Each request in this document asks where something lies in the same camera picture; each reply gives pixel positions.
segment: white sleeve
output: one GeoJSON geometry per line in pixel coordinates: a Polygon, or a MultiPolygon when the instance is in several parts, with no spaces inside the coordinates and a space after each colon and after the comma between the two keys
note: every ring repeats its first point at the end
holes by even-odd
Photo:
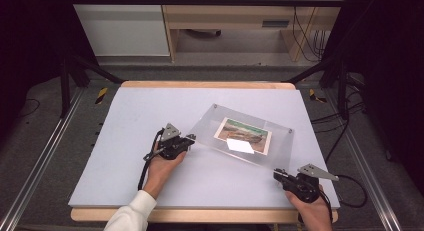
{"type": "Polygon", "coordinates": [[[147,218],[156,206],[156,200],[140,190],[128,206],[116,211],[106,224],[105,230],[146,230],[147,218]]]}

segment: photograph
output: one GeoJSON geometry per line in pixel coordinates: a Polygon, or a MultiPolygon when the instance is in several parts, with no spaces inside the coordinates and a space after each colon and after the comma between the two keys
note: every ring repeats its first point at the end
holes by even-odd
{"type": "Polygon", "coordinates": [[[216,131],[214,138],[222,141],[236,139],[250,143],[252,149],[260,154],[267,155],[271,141],[271,132],[237,120],[224,118],[216,131]]]}

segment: shirt cuff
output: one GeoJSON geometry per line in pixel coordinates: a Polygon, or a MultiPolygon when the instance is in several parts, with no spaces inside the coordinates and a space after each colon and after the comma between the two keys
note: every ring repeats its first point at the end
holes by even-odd
{"type": "Polygon", "coordinates": [[[145,217],[149,217],[152,210],[156,207],[156,204],[156,200],[150,196],[150,194],[144,190],[140,190],[129,206],[136,212],[145,215],[145,217]]]}

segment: hand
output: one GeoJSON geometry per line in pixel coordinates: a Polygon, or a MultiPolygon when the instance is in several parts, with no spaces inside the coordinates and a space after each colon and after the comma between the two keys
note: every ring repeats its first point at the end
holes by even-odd
{"type": "Polygon", "coordinates": [[[302,215],[303,222],[309,231],[333,230],[327,204],[321,197],[313,203],[305,203],[298,199],[292,192],[286,191],[285,193],[290,203],[302,215]]]}
{"type": "Polygon", "coordinates": [[[174,160],[166,160],[159,155],[154,157],[150,161],[147,182],[143,190],[157,199],[172,171],[184,160],[186,153],[185,151],[180,153],[174,160]]]}

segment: clear plastic sheet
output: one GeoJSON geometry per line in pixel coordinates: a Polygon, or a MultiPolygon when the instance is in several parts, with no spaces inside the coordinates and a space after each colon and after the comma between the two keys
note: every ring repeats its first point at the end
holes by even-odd
{"type": "Polygon", "coordinates": [[[213,104],[190,130],[196,142],[215,150],[274,169],[289,167],[294,130],[213,104]],[[227,138],[245,141],[253,153],[230,150],[227,138]]]}

